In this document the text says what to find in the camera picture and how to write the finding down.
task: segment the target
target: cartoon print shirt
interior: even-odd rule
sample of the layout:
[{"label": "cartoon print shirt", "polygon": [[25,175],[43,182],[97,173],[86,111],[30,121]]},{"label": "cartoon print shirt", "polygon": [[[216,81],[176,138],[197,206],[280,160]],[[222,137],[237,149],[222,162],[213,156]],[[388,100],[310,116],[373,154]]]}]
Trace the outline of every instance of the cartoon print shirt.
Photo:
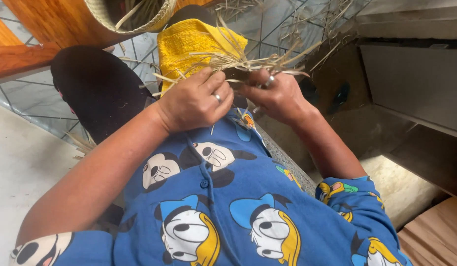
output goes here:
[{"label": "cartoon print shirt", "polygon": [[10,265],[411,265],[369,177],[326,178],[313,198],[270,157],[250,114],[229,112],[211,130],[170,136],[143,161],[115,239],[43,237]]}]

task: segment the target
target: wooden furniture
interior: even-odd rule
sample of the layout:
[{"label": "wooden furniture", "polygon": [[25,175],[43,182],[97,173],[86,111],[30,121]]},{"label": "wooden furniture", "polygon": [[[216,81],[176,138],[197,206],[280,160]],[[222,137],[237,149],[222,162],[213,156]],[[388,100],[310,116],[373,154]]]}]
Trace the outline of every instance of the wooden furniture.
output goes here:
[{"label": "wooden furniture", "polygon": [[[175,12],[190,4],[206,5],[213,1],[178,0]],[[66,47],[90,45],[104,49],[134,37],[107,30],[95,20],[83,0],[3,2],[43,45],[25,46],[0,20],[0,79],[49,65],[56,53]]]}]

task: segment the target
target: person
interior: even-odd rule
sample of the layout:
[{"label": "person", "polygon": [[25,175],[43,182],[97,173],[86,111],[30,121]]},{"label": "person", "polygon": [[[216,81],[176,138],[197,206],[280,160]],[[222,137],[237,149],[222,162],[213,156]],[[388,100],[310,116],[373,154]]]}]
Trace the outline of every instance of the person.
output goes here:
[{"label": "person", "polygon": [[[224,72],[147,108],[138,76],[96,48],[64,49],[52,74],[98,146],[30,209],[10,265],[411,265],[373,181],[292,76],[254,71],[238,92],[304,141],[325,178],[316,198],[240,123]],[[122,190],[116,237],[91,230]]]}]

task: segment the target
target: ring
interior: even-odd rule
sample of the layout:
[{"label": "ring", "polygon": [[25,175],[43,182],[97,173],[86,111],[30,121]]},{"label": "ring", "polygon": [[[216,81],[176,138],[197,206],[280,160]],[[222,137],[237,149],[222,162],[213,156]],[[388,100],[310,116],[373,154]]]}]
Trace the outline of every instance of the ring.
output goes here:
[{"label": "ring", "polygon": [[222,98],[220,98],[220,96],[218,94],[213,94],[213,96],[215,97],[215,99],[217,99],[219,101],[219,103],[222,102]]},{"label": "ring", "polygon": [[274,81],[274,76],[270,76],[268,81],[265,83],[265,87],[268,87]]}]

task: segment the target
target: woven basket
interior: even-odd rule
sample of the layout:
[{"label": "woven basket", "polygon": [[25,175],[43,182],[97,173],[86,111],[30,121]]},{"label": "woven basket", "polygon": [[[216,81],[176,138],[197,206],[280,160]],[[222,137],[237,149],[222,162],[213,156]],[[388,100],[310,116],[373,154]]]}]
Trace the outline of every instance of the woven basket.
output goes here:
[{"label": "woven basket", "polygon": [[115,29],[115,23],[110,19],[110,14],[106,8],[105,0],[84,0],[90,13],[110,31],[118,34],[135,34],[142,32],[158,32],[162,27],[166,25],[168,20],[173,15],[174,7],[177,0],[165,0],[163,7],[161,7],[158,14],[147,24],[134,29],[132,31],[125,31],[123,29]]}]

